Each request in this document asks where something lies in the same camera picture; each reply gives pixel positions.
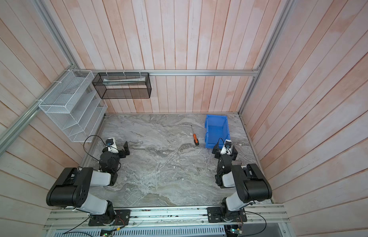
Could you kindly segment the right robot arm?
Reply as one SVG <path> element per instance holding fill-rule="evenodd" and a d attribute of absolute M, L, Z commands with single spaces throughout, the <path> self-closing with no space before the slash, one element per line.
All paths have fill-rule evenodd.
<path fill-rule="evenodd" d="M 229 197 L 223 198 L 220 207 L 208 208 L 208 219 L 211 223 L 221 221 L 246 221 L 244 208 L 272 198 L 272 188 L 257 164 L 245 166 L 234 165 L 238 152 L 230 140 L 221 140 L 212 150 L 218 159 L 216 184 L 222 189 L 235 188 Z"/>

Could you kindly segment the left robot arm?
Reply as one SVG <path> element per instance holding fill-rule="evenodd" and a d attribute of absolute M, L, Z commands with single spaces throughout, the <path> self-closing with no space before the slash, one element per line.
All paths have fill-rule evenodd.
<path fill-rule="evenodd" d="M 117 149 L 115 139 L 106 140 L 98 161 L 99 170 L 92 167 L 65 168 L 46 196 L 46 204 L 52 207 L 72 208 L 89 215 L 90 226 L 112 225 L 119 221 L 113 203 L 90 194 L 90 187 L 114 186 L 120 159 L 130 155 L 128 143 Z"/>

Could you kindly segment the orange handled screwdriver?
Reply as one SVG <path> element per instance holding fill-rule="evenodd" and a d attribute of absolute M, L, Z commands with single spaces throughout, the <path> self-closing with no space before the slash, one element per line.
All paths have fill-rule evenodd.
<path fill-rule="evenodd" d="M 191 125 L 190 127 L 191 127 L 191 130 L 192 130 L 192 136 L 193 136 L 194 144 L 195 144 L 196 146 L 199 146 L 199 140 L 198 140 L 198 138 L 197 138 L 196 133 L 194 132 L 193 126 Z"/>

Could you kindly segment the blue plastic bin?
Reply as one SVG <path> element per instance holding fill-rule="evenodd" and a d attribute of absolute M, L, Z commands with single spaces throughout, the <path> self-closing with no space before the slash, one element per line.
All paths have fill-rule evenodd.
<path fill-rule="evenodd" d="M 207 115 L 205 129 L 205 147 L 208 149 L 212 149 L 220 138 L 223 141 L 231 140 L 227 116 Z"/>

